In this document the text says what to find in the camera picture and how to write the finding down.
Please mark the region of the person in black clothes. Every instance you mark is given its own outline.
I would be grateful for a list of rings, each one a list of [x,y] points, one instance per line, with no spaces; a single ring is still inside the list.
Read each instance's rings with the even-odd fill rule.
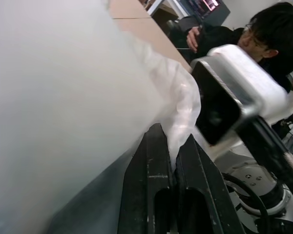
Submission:
[[[293,83],[287,75],[293,71],[293,6],[279,2],[254,15],[243,28],[205,26],[196,37],[194,58],[207,55],[215,47],[239,46],[287,92]]]

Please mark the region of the black robot neck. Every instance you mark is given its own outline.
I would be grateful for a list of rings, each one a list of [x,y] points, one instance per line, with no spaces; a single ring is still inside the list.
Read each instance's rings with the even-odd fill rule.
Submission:
[[[254,159],[284,182],[293,194],[293,154],[261,117],[248,120],[237,134]]]

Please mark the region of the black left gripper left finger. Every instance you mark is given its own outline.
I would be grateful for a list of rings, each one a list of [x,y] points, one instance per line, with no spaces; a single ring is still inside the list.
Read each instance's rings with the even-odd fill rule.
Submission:
[[[167,234],[172,172],[160,124],[144,134],[124,176],[117,234]]]

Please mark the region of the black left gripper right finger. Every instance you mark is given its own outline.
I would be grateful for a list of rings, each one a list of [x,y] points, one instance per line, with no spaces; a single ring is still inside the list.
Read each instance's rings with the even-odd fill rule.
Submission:
[[[193,136],[175,170],[178,234],[245,234],[223,177]]]

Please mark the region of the translucent white drawstring bag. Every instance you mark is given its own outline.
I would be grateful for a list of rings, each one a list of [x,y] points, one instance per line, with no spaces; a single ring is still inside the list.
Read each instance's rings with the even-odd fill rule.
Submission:
[[[194,78],[108,2],[0,0],[0,234],[116,234],[144,133],[174,160],[194,128]]]

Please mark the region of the brown wooden desk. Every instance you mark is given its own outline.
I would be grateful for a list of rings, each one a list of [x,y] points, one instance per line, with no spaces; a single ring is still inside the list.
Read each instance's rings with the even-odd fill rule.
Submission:
[[[150,43],[160,54],[190,70],[189,64],[138,0],[109,0],[109,12],[122,31],[131,32]]]

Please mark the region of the bystander bare hand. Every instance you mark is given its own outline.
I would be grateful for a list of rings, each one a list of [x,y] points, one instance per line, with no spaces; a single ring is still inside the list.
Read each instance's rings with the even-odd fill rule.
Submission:
[[[202,29],[203,29],[203,27],[201,25],[194,26],[189,30],[189,32],[187,34],[187,39],[186,39],[187,45],[188,45],[189,49],[191,51],[193,51],[194,53],[197,53],[197,51],[198,51],[199,41],[202,37],[201,36]]]

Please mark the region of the silver robot torso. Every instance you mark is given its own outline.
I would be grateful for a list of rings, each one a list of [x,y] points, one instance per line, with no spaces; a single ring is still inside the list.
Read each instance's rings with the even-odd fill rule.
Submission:
[[[245,184],[264,204],[267,218],[248,192],[237,183],[226,182],[234,190],[231,198],[246,233],[293,234],[293,192],[260,165],[241,140],[232,137],[215,146],[203,141],[203,149],[220,172]]]

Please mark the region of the dark computer monitor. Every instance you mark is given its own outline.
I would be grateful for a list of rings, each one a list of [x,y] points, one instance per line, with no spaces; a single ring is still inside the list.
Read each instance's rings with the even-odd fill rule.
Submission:
[[[223,22],[230,14],[222,0],[185,0],[192,13],[201,20]]]

